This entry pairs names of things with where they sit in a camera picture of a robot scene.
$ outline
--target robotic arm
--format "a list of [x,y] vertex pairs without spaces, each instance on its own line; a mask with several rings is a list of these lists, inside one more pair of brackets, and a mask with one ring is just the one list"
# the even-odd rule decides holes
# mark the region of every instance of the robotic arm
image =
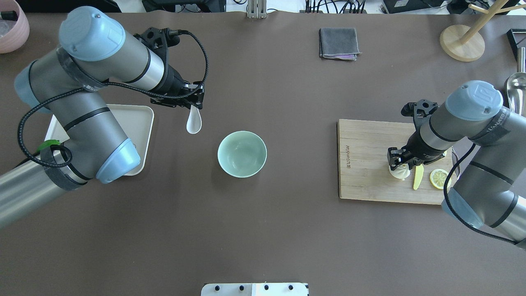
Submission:
[[408,103],[402,114],[413,116],[416,131],[406,146],[388,149],[388,161],[391,170],[428,164],[468,137],[480,149],[449,193],[444,190],[442,208],[479,233],[486,224],[511,240],[489,236],[526,249],[526,200],[509,191],[526,167],[526,118],[502,102],[491,84],[470,81],[440,107],[426,100]]
[[[109,183],[139,164],[133,143],[97,93],[101,88],[131,88],[163,106],[203,107],[208,62],[203,80],[193,84],[167,63],[168,47],[177,45],[182,34],[191,35],[204,53],[188,31],[151,27],[132,36],[96,8],[79,7],[68,14],[60,26],[59,47],[15,80],[17,94],[32,107],[19,126],[19,144],[32,161],[0,176],[0,228],[90,179]],[[109,82],[110,77],[125,84]],[[70,140],[34,156],[25,149],[22,129],[41,107],[53,112]]]

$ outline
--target tabletop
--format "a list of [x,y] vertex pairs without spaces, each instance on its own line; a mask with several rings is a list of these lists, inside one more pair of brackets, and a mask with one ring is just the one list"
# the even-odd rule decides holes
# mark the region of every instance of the tabletop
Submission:
[[[0,294],[199,295],[205,283],[265,281],[306,282],[311,295],[524,293],[525,253],[468,230],[439,206],[340,200],[336,122],[411,122],[400,115],[405,103],[442,103],[469,80],[503,89],[515,72],[505,33],[525,28],[526,17],[496,16],[480,32],[484,55],[463,63],[443,52],[439,35],[476,16],[110,16],[132,33],[154,26],[197,35],[210,59],[203,129],[186,132],[187,110],[101,90],[107,103],[154,110],[145,168],[106,185],[92,180],[1,229]],[[16,127],[28,106],[13,80],[55,48],[65,17],[29,14],[27,43],[0,57],[0,173],[23,158]],[[358,60],[321,59],[321,27],[355,27]],[[186,80],[203,75],[188,36],[169,62]],[[28,147],[40,144],[50,120],[33,117]],[[247,179],[217,162],[220,141],[238,130],[268,148],[263,169]]]

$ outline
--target light blue joint cap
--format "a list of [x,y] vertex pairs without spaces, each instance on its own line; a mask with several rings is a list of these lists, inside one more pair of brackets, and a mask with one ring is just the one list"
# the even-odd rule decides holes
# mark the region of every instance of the light blue joint cap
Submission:
[[[29,82],[29,71],[35,62],[36,61],[32,61],[29,66],[25,67],[15,78],[16,94],[20,100],[28,104],[30,108],[40,104],[40,102],[36,99],[35,94],[31,89],[31,83]],[[42,107],[38,111],[42,113],[51,113],[51,110],[46,107]]]
[[[455,212],[457,212],[457,214],[462,219],[464,219],[464,221],[468,222],[469,224],[471,224],[471,226],[475,227],[476,229],[479,229],[484,225],[480,217],[475,213],[475,211],[468,205],[468,203],[460,196],[460,194],[454,188],[451,188],[449,190],[448,197],[451,206],[453,207]],[[446,200],[442,201],[442,209],[448,215],[456,219],[453,213],[449,210]]]
[[452,115],[469,121],[490,119],[502,108],[502,95],[493,85],[480,80],[464,83],[446,100]]
[[106,159],[95,177],[102,184],[107,184],[133,170],[139,163],[140,156],[128,138]]
[[60,25],[60,45],[74,58],[94,62],[115,54],[124,44],[121,24],[91,6],[72,10]]

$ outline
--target wooden cutting board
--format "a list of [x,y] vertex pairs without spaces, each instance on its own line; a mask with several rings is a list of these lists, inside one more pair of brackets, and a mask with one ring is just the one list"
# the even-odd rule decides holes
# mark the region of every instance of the wooden cutting board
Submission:
[[[414,125],[411,123],[345,120],[338,121],[340,198],[367,201],[440,204],[442,190],[433,187],[431,171],[450,171],[451,149],[447,156],[424,166],[422,182],[413,190],[414,168],[402,181],[391,176],[387,148],[405,146]],[[456,181],[453,175],[451,184]]]

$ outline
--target wooden mug tree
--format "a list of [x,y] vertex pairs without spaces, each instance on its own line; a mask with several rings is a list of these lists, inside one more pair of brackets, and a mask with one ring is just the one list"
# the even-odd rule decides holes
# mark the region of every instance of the wooden mug tree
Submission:
[[484,13],[472,27],[453,25],[440,34],[442,49],[455,60],[473,62],[484,53],[484,39],[479,30],[497,13],[526,7],[526,4],[501,9],[508,0],[497,0],[489,9],[470,4],[469,8]]

